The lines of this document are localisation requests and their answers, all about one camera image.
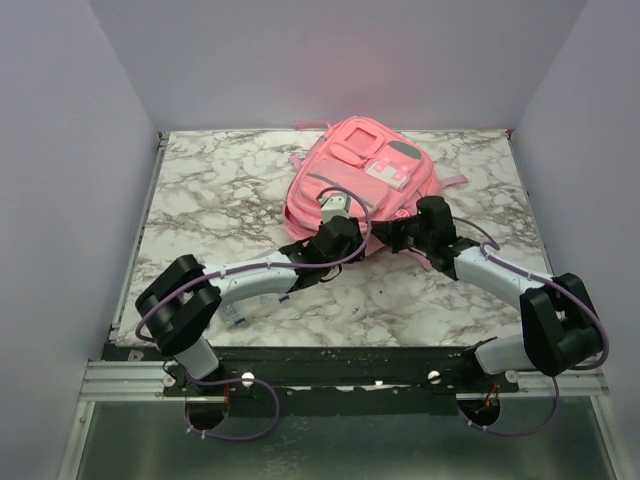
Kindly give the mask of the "pink student backpack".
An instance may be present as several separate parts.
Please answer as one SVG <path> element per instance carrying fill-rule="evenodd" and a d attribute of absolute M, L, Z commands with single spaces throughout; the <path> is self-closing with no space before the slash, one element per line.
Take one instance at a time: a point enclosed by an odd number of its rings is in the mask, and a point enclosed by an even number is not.
<path fill-rule="evenodd" d="M 335 125 L 298 122 L 295 128 L 326 129 L 305 156 L 293 155 L 296 170 L 284 206 L 285 228 L 294 240 L 317 232 L 321 207 L 316 197 L 329 186 L 356 194 L 375 221 L 417 213 L 416 202 L 439 195 L 468 179 L 457 174 L 440 179 L 431 157 L 419 146 L 368 117 L 354 116 Z"/>

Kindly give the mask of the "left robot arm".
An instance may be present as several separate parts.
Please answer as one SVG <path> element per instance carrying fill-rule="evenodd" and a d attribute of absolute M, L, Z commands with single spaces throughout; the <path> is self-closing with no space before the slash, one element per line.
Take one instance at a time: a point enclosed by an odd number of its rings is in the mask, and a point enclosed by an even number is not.
<path fill-rule="evenodd" d="M 364 258 L 371 228 L 355 218 L 335 216 L 307 240 L 286 245 L 251 262 L 219 265 L 209 271 L 191 254 L 176 259 L 137 298 L 135 306 L 165 357 L 187 372 L 201 395 L 222 380 L 219 360 L 203 332 L 216 310 L 261 295 L 282 297 L 314 286 L 332 268 Z"/>

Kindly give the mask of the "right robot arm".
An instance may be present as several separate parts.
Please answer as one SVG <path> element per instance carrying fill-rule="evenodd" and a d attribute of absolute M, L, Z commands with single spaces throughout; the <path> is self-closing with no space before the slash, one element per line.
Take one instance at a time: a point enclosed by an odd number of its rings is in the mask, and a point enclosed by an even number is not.
<path fill-rule="evenodd" d="M 479 243 L 459 235 L 440 196 L 424 197 L 416 208 L 412 216 L 372 223 L 373 235 L 395 253 L 423 255 L 438 272 L 492 294 L 520 315 L 520 333 L 477 345 L 474 358 L 461 365 L 467 389 L 483 391 L 508 370 L 555 377 L 604 364 L 609 339 L 578 276 L 527 270 L 499 257 L 492 238 Z"/>

